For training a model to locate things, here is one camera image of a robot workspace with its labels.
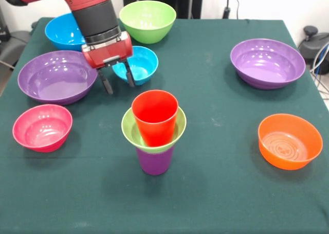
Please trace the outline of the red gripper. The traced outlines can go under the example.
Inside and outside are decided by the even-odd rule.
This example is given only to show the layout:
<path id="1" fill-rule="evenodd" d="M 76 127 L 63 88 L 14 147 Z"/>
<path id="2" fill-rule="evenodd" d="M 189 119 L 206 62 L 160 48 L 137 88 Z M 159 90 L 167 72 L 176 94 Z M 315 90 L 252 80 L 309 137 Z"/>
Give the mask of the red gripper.
<path id="1" fill-rule="evenodd" d="M 96 68 L 102 84 L 109 95 L 113 94 L 113 89 L 108 79 L 102 72 L 102 67 L 124 61 L 126 77 L 130 87 L 135 87 L 133 74 L 126 60 L 133 54 L 133 46 L 129 33 L 123 31 L 120 36 L 97 45 L 82 45 L 82 53 L 92 68 Z"/>

